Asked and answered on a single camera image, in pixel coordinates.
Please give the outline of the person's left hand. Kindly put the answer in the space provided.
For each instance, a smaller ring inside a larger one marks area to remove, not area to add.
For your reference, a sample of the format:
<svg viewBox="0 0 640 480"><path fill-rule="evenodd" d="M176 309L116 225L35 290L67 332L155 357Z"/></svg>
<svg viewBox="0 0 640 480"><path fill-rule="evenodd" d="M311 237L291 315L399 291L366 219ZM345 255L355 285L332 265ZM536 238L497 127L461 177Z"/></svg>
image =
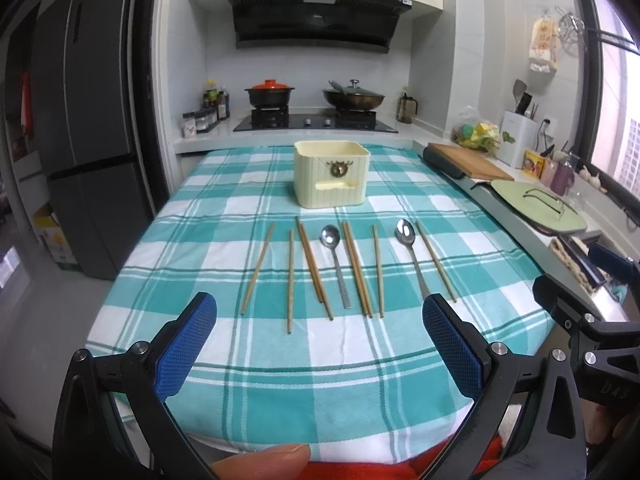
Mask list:
<svg viewBox="0 0 640 480"><path fill-rule="evenodd" d="M219 479L296 479L310 460L308 444L273 446L239 454L210 465Z"/></svg>

